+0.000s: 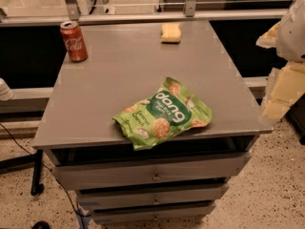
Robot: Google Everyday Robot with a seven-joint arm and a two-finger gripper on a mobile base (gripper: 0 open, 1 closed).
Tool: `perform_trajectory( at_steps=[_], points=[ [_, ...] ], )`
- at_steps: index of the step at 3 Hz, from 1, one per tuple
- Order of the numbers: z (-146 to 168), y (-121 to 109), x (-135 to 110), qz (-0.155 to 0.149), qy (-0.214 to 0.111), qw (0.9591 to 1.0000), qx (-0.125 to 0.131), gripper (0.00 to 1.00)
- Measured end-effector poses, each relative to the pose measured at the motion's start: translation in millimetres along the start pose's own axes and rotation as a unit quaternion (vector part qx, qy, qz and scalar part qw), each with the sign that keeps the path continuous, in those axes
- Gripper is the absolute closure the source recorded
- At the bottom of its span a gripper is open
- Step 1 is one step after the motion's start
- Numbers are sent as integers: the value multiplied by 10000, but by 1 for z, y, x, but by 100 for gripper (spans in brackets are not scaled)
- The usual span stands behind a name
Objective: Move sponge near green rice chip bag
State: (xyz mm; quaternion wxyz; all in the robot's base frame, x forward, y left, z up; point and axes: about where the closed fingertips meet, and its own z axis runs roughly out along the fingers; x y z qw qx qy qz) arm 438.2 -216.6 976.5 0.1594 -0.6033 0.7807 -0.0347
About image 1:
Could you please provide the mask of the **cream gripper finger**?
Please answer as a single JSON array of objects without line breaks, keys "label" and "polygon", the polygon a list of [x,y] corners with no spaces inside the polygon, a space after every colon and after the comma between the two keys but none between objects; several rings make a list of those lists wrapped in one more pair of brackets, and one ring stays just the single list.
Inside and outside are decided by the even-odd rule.
[{"label": "cream gripper finger", "polygon": [[256,45],[264,49],[275,48],[278,28],[279,28],[279,22],[274,24],[264,34],[260,35],[256,40]]},{"label": "cream gripper finger", "polygon": [[261,103],[261,119],[279,121],[305,94],[305,64],[288,62],[282,69],[272,68]]}]

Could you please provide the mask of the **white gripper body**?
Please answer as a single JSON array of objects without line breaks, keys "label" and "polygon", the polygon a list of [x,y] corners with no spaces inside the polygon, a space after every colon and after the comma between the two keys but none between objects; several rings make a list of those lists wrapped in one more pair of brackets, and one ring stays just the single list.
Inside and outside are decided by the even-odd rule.
[{"label": "white gripper body", "polygon": [[287,61],[305,62],[305,0],[295,0],[280,20],[276,53]]}]

